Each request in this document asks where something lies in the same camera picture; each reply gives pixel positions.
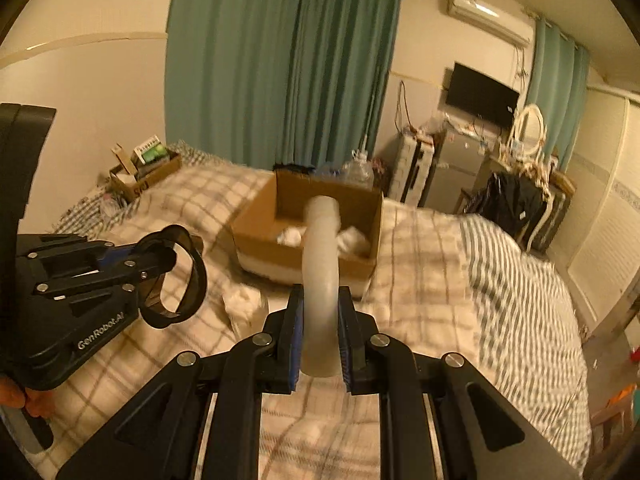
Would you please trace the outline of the orange gloved hand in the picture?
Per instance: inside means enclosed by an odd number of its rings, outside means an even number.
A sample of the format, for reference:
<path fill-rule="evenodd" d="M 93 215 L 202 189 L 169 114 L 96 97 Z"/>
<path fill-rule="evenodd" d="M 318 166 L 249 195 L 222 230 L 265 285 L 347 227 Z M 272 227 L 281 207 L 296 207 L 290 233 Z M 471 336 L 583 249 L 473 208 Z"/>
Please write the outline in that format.
<path fill-rule="evenodd" d="M 0 377 L 0 404 L 8 408 L 24 408 L 32 417 L 49 418 L 54 412 L 52 391 L 22 390 L 11 378 Z"/>

